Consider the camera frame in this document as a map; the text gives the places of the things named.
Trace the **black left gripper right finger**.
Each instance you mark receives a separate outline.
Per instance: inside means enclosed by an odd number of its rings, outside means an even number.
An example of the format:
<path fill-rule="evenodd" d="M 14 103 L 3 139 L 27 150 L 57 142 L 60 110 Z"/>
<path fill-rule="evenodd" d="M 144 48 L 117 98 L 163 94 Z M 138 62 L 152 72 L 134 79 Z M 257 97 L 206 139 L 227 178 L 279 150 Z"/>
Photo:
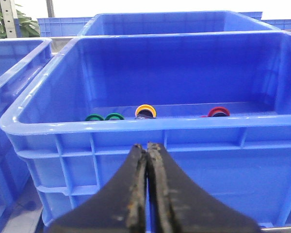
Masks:
<path fill-rule="evenodd" d="M 197 185 L 163 144 L 148 143 L 151 228 L 156 233 L 259 233 L 252 218 Z"/>

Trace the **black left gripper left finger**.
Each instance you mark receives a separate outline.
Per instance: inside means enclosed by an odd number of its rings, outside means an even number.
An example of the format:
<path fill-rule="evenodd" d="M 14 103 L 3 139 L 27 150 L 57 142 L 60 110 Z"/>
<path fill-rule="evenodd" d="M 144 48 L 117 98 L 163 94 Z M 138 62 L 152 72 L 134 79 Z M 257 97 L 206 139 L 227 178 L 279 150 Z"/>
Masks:
<path fill-rule="evenodd" d="M 114 176 L 88 201 L 57 218 L 49 233 L 144 233 L 146 152 L 130 149 Z"/>

